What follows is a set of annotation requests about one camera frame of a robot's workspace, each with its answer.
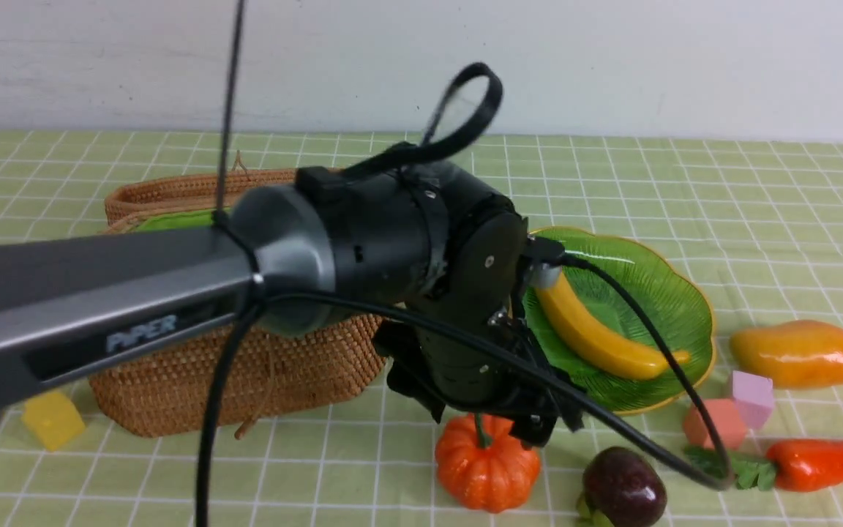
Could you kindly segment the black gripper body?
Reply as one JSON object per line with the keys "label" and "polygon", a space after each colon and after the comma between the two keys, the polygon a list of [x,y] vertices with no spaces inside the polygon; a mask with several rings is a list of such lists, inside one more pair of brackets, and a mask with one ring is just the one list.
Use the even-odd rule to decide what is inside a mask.
{"label": "black gripper body", "polygon": [[558,414],[558,422],[569,430],[581,430],[582,405],[542,381],[528,379],[507,361],[518,358],[563,384],[571,383],[564,370],[549,363],[525,320],[528,287],[518,277],[517,262],[528,236],[528,220],[508,212],[459,230],[447,250],[445,276],[431,291],[407,302],[412,313],[474,334],[501,348],[501,354],[488,356],[402,321],[384,321],[372,346],[391,359],[392,366],[403,366],[438,391],[447,407],[511,421],[529,414]]}

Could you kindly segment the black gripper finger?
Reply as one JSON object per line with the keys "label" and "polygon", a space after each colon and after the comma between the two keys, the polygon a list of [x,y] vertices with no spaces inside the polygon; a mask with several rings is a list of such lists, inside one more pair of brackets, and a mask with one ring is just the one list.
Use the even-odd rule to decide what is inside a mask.
{"label": "black gripper finger", "polygon": [[386,377],[387,387],[400,396],[411,398],[424,407],[436,424],[442,423],[447,405],[438,391],[420,381],[403,366],[392,366]]}
{"label": "black gripper finger", "polygon": [[524,448],[545,447],[551,439],[558,420],[558,414],[529,414],[513,417],[513,437],[518,439]]}

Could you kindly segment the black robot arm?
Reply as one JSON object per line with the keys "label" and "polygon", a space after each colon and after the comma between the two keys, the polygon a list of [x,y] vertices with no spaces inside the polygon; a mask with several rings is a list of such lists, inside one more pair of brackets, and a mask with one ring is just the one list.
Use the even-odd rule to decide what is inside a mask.
{"label": "black robot arm", "polygon": [[582,427],[581,388],[509,313],[551,283],[559,243],[528,235],[512,201],[448,160],[298,170],[248,190],[225,227],[0,244],[0,418],[10,405],[165,345],[237,324],[302,337],[389,311],[372,338],[389,387],[432,417],[509,418],[545,446]]}

